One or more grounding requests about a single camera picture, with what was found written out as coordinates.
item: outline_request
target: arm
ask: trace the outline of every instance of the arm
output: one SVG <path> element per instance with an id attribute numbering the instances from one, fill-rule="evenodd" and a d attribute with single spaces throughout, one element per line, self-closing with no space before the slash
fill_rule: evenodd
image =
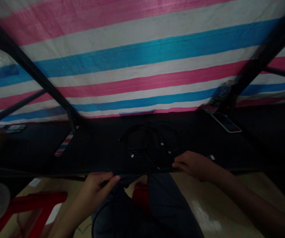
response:
<path id="1" fill-rule="evenodd" d="M 244 186 L 230 172 L 190 151 L 176 157 L 174 161 L 174 168 L 219 187 L 265 237 L 285 237 L 285 214 Z"/>
<path id="2" fill-rule="evenodd" d="M 100 187 L 104 181 L 109 182 Z M 60 220 L 55 220 L 49 237 L 68 238 L 72 232 L 87 219 L 96 208 L 105 200 L 111 189 L 120 180 L 112 172 L 97 172 L 88 175 L 83 186 L 77 193 L 72 204 L 67 208 Z"/>

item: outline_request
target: red plastic chair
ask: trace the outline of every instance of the red plastic chair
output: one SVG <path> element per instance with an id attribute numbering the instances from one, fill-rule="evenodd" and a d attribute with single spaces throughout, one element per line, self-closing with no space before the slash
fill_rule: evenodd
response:
<path id="1" fill-rule="evenodd" d="M 66 198 L 67 192 L 39 192 L 14 198 L 10 202 L 6 213 L 0 218 L 0 232 L 13 214 L 42 209 L 41 214 L 27 236 L 28 238 L 39 238 L 54 206 L 65 202 Z"/>

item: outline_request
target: table surface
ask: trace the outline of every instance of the table surface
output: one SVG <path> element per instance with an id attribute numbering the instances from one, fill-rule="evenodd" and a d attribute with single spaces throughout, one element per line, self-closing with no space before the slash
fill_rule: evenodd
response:
<path id="1" fill-rule="evenodd" d="M 0 167 L 42 173 L 70 131 L 69 122 L 27 124 L 21 132 L 9 134 L 0 150 Z"/>
<path id="2" fill-rule="evenodd" d="M 240 133 L 227 133 L 204 111 L 149 114 L 88 120 L 81 126 L 52 169 L 54 174 L 87 174 L 93 171 L 116 173 L 153 173 L 159 170 L 144 155 L 130 157 L 119 141 L 133 125 L 145 125 L 149 120 L 165 120 L 182 134 L 181 149 L 172 155 L 157 155 L 152 160 L 162 171 L 173 171 L 174 157 L 186 150 L 205 156 L 228 170 L 258 170 L 266 166 L 261 155 Z"/>

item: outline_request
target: red stool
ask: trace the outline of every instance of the red stool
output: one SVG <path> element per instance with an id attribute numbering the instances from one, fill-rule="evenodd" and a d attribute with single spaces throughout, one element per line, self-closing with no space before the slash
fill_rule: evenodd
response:
<path id="1" fill-rule="evenodd" d="M 10 202 L 6 213 L 0 218 L 0 232 L 13 214 L 42 209 L 41 214 L 27 236 L 28 238 L 39 238 L 54 206 L 65 202 L 66 198 L 67 192 L 39 192 L 14 198 Z"/>
<path id="2" fill-rule="evenodd" d="M 151 210 L 149 206 L 148 186 L 144 183 L 136 183 L 132 194 L 132 200 L 135 202 L 147 217 L 151 217 Z"/>

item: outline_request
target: leg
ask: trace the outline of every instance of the leg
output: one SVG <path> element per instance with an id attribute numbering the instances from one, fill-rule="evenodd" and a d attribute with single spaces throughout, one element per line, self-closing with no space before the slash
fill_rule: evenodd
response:
<path id="1" fill-rule="evenodd" d="M 169 173 L 148 175 L 152 216 L 176 237 L 203 237 L 187 201 Z"/>
<path id="2" fill-rule="evenodd" d="M 91 215 L 95 238 L 125 237 L 129 228 L 142 219 L 143 214 L 124 191 L 141 175 L 120 175 L 121 180 L 106 200 Z"/>

